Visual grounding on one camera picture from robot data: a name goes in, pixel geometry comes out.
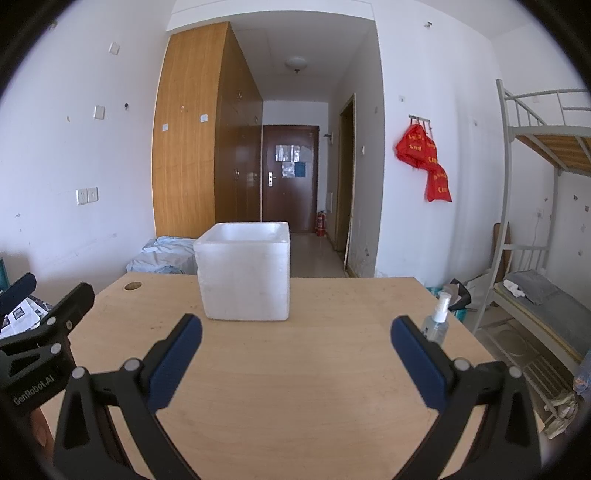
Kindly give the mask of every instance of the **styrofoam box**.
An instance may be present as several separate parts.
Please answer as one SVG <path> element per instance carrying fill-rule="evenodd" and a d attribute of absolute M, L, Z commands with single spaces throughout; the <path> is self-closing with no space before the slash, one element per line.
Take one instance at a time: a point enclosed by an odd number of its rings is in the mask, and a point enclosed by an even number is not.
<path fill-rule="evenodd" d="M 193 248 L 205 315 L 215 320 L 287 320 L 287 223 L 218 223 Z"/>

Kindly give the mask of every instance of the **fire extinguisher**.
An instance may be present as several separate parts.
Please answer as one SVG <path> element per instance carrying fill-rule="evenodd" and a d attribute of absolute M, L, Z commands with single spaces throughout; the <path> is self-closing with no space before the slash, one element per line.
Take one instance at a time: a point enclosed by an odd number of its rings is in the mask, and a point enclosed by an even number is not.
<path fill-rule="evenodd" d="M 316 215 L 316 235 L 324 236 L 326 233 L 326 214 L 318 212 Z"/>

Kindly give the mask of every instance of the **table top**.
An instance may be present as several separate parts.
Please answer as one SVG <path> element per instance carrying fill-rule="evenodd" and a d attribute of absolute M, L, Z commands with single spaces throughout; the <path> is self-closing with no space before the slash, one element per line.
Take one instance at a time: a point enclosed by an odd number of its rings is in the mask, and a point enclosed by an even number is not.
<path fill-rule="evenodd" d="M 131 282 L 142 285 L 125 290 Z M 197 277 L 128 273 L 98 294 L 70 339 L 78 365 L 118 369 L 194 313 L 203 322 L 202 345 L 158 418 L 198 475 L 386 480 L 437 417 L 392 348 L 390 325 L 402 314 L 420 325 L 435 306 L 413 278 L 292 278 L 286 322 L 221 322 L 205 316 Z M 493 360 L 449 320 L 449 357 Z M 61 398 L 43 407 L 52 428 Z M 150 477 L 112 410 L 130 460 Z M 482 413 L 472 415 L 447 474 L 461 466 Z"/>

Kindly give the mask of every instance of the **hand sanitizer bottle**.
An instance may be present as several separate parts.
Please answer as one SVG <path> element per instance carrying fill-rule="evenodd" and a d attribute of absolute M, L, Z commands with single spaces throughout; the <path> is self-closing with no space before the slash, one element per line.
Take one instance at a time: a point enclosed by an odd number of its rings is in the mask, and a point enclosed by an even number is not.
<path fill-rule="evenodd" d="M 447 321 L 447 309 L 452 296 L 442 291 L 439 294 L 439 303 L 433 315 L 429 315 L 421 328 L 421 332 L 430 342 L 435 342 L 439 346 L 443 344 L 443 340 L 449 328 Z"/>

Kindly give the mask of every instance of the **red bag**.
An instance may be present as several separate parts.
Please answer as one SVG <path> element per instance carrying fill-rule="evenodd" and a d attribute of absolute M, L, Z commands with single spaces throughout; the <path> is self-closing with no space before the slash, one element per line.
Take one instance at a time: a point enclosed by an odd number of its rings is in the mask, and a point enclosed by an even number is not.
<path fill-rule="evenodd" d="M 447 184 L 447 174 L 439 164 L 431 164 L 428 171 L 426 196 L 429 202 L 434 200 L 452 201 Z"/>
<path fill-rule="evenodd" d="M 411 122 L 402 140 L 395 147 L 397 157 L 411 167 L 425 169 L 426 137 L 423 126 Z"/>
<path fill-rule="evenodd" d="M 437 147 L 435 146 L 435 142 L 431 140 L 428 136 L 425 135 L 425 158 L 427 163 L 429 164 L 429 168 L 433 164 L 438 164 L 437 161 Z"/>

